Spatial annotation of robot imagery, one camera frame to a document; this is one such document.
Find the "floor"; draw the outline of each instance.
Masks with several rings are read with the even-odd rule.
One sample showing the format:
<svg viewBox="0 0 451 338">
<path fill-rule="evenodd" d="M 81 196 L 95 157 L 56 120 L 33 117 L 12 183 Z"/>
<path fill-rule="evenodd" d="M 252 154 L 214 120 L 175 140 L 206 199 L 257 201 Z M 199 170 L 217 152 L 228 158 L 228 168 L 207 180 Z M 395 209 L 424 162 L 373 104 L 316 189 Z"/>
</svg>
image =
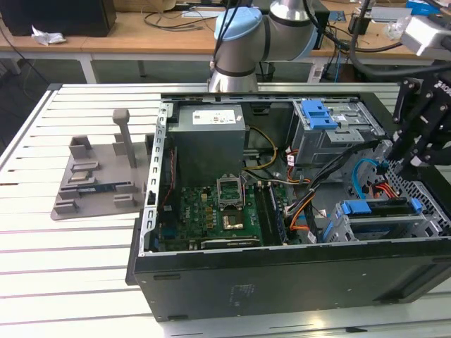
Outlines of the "floor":
<svg viewBox="0 0 451 338">
<path fill-rule="evenodd" d="M 53 83 L 86 83 L 77 61 L 31 61 L 36 69 Z M 20 75 L 4 74 L 0 78 L 0 154 L 14 138 L 16 132 L 45 92 L 47 84 L 20 62 Z M 205 82 L 209 76 L 207 62 L 149 61 L 144 62 L 148 76 L 140 77 L 136 61 L 95 61 L 99 81 L 103 83 Z M 278 63 L 274 82 L 305 82 L 309 64 Z"/>
</svg>

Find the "motherboard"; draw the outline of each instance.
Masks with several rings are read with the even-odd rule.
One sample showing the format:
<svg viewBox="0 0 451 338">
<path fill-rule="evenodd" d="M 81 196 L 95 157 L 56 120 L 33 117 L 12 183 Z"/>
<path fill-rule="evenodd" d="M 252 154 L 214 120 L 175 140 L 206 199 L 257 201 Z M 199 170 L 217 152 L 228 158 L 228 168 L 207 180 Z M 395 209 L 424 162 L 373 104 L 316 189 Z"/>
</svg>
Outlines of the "motherboard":
<svg viewBox="0 0 451 338">
<path fill-rule="evenodd" d="M 256 184 L 242 185 L 240 192 L 233 184 L 223 184 L 219 189 L 217 186 L 183 187 L 177 220 L 161 227 L 160 249 L 189 251 L 280 243 L 272 240 L 273 230 L 266 227 L 274 224 L 274 218 L 281 219 L 281 211 L 288 202 L 285 188 L 278 185 L 271 187 L 273 202 L 265 200 L 265 189 Z M 224 206 L 224 201 L 238 199 L 242 199 L 242 204 Z M 267 208 L 270 208 L 272 215 L 265 212 Z M 278 233 L 274 232 L 276 238 L 280 237 Z"/>
</svg>

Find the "gray power supply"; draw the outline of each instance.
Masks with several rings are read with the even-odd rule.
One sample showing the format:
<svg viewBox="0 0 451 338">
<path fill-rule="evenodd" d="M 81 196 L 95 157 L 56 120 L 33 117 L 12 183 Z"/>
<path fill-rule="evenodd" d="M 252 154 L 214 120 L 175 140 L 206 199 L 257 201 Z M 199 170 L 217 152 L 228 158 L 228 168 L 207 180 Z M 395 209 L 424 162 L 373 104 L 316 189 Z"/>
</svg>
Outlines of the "gray power supply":
<svg viewBox="0 0 451 338">
<path fill-rule="evenodd" d="M 178 123 L 168 130 L 178 148 L 183 186 L 214 185 L 224 175 L 239 176 L 246 133 L 241 106 L 181 106 Z"/>
</svg>

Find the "white paper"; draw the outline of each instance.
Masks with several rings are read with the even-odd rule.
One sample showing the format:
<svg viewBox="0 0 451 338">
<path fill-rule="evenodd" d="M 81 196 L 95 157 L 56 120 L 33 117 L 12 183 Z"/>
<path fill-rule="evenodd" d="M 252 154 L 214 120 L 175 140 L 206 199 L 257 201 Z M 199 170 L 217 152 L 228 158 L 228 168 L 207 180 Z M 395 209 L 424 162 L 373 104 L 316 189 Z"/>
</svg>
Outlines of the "white paper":
<svg viewBox="0 0 451 338">
<path fill-rule="evenodd" d="M 46 33 L 37 30 L 35 26 L 31 26 L 33 34 L 31 37 L 36 40 L 37 43 L 48 46 L 49 44 L 60 44 L 66 42 L 64 36 L 61 33 Z"/>
<path fill-rule="evenodd" d="M 192 113 L 193 125 L 231 125 L 236 123 L 232 109 L 224 111 L 195 111 Z"/>
</svg>

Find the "blue cable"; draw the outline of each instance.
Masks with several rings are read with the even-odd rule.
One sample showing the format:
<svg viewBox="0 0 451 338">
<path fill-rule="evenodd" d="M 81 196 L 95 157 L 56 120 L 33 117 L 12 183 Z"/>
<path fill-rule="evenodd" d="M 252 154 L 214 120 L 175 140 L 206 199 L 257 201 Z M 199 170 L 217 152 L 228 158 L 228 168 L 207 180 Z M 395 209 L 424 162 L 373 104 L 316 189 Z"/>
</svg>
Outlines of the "blue cable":
<svg viewBox="0 0 451 338">
<path fill-rule="evenodd" d="M 338 66 L 337 66 L 337 73 L 335 74 L 335 81 L 334 81 L 335 83 L 337 82 L 338 72 L 340 71 L 340 65 L 341 65 L 340 59 L 341 59 L 341 51 L 338 52 L 338 59 L 337 59 Z"/>
<path fill-rule="evenodd" d="M 359 171 L 359 167 L 362 165 L 363 162 L 371 163 L 376 167 L 379 165 L 379 162 L 371 160 L 370 158 L 361 158 L 360 161 L 357 162 L 357 164 L 355 165 L 354 170 L 352 171 L 352 184 L 354 185 L 354 189 L 357 195 L 359 195 L 359 198 L 361 199 L 365 199 L 365 194 L 362 191 L 362 188 L 360 187 L 359 179 L 357 178 L 357 172 Z"/>
</svg>

